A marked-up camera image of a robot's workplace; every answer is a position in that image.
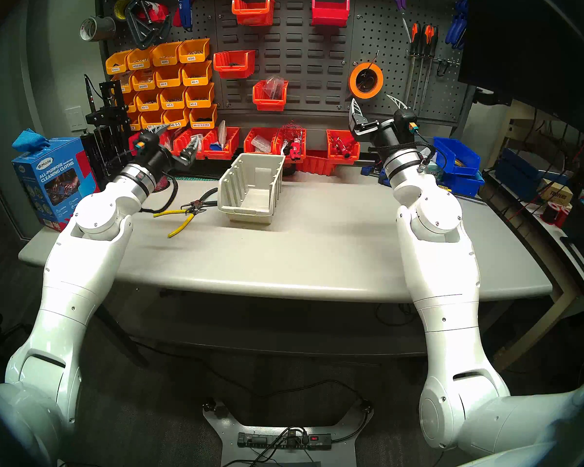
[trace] floor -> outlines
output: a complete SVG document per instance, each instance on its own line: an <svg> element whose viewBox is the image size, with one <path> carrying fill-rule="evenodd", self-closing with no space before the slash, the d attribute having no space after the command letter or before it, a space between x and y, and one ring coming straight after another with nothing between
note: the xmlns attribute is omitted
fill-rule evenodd
<svg viewBox="0 0 584 467"><path fill-rule="evenodd" d="M4 328L34 322L40 302L42 271L17 260L21 244L0 215L0 312ZM108 308L122 309L121 289L109 295ZM484 335L490 354L511 335L536 320L549 298L517 301ZM16 336L0 351L0 380L5 359L25 338ZM259 392L335 378L372 400L375 413L360 434L357 465L431 467L439 452L421 435L417 404L427 364L425 357L384 359L296 357L243 354L213 349L160 349L205 359L216 370ZM337 385L323 385L269 400L254 398L194 360L143 350L147 369L136 367L103 334L97 320L87 331L81 357L83 386L76 433L66 440L62 458L111 466L220 466L221 443L203 419L207 397L223 400L246 425L330 425L354 396ZM561 321L503 377L513 394L566 391L584 381L584 314ZM438 467L471 458L458 449L446 452Z"/></svg>

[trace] pegboard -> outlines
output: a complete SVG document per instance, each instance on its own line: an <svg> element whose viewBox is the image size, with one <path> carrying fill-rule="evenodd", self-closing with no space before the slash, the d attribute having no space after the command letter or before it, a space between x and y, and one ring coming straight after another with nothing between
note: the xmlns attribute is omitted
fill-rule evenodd
<svg viewBox="0 0 584 467"><path fill-rule="evenodd" d="M151 0L168 5L175 13L177 0ZM346 27L311 26L311 0L276 0L273 25L238 25L231 11L232 0L198 0L193 7L194 28L186 32L173 27L168 42L210 38L210 58L217 51L256 50L255 73L244 80L221 80L214 72L216 102L224 111L256 111L252 88L258 80L281 75L289 81L285 111L307 115L346 115L350 104L348 77L357 63L371 61L379 50L377 65L385 77L383 89L375 98L362 104L373 115L393 114L389 93L403 99L409 73L409 43L402 14L392 0L351 0ZM243 0L257 2L260 0ZM318 0L344 2L345 0ZM457 0L407 0L404 16L411 26L415 21L439 27L437 58L459 62L461 51L444 43ZM106 15L112 0L104 0ZM109 52L134 47L125 24L119 36L109 42ZM424 61L418 91L429 60ZM456 81L458 66L451 66L444 77L436 76L433 63L429 86L420 118L445 125L455 125L465 98L466 85ZM409 105L413 103L420 59L416 60Z"/></svg>

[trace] white storage bin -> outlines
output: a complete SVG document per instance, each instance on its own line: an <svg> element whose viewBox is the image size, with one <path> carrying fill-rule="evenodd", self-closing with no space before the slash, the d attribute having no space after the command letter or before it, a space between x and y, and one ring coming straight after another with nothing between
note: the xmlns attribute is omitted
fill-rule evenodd
<svg viewBox="0 0 584 467"><path fill-rule="evenodd" d="M273 221L285 156L240 154L219 181L219 210L231 220Z"/></svg>

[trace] yellow-handled pliers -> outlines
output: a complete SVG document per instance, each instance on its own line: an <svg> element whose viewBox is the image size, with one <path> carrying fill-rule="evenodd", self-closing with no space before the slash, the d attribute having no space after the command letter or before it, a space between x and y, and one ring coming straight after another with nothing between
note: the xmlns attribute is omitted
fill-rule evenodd
<svg viewBox="0 0 584 467"><path fill-rule="evenodd" d="M182 222L182 225L180 227L178 227L177 229L175 229L173 232L171 232L167 236L168 238L172 238L173 236L175 236L175 234L178 234L179 232L181 232L182 230L184 230L184 228L186 226L188 226L188 223L197 214L200 214L202 212L205 212L205 208L206 207L213 207L213 206L216 206L217 205L216 200L208 200L208 201L206 201L206 199L209 198L216 191L218 191L218 188L210 189L203 196L201 196L199 199L193 200L192 202L190 202L188 204L184 204L182 206L182 209L179 209L179 210L165 210L164 212L158 212L157 214L154 214L154 217L166 216L167 214L186 214L186 220L184 222Z"/></svg>

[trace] screwdriver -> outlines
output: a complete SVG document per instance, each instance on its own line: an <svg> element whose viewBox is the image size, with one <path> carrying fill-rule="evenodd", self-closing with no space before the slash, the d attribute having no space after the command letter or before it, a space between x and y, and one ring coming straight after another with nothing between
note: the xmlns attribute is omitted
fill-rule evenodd
<svg viewBox="0 0 584 467"><path fill-rule="evenodd" d="M426 90L429 87L430 69L433 67L433 59L435 58L435 52L437 51L437 42L439 41L439 27L435 26L433 28L433 37L430 39L430 51L429 51L429 67L426 70L426 80L424 81L424 90L421 93L420 110L418 115L421 115L421 107L424 105L424 99L426 98Z"/></svg>
<svg viewBox="0 0 584 467"><path fill-rule="evenodd" d="M407 103L409 99L409 93L411 93L411 84L413 82L413 71L415 70L415 61L417 60L418 47L420 46L420 34L421 27L418 22L413 23L411 27L411 46L409 47L409 60L411 61L411 66L409 67L409 79L407 80L407 89L405 91L404 103Z"/></svg>
<svg viewBox="0 0 584 467"><path fill-rule="evenodd" d="M417 87L415 87L415 96L413 97L413 111L417 105L417 92L420 90L421 82L421 69L424 67L424 58L430 54L430 43L433 39L434 28L432 25L426 25L424 31L422 32L419 46L420 60L420 73L417 76Z"/></svg>

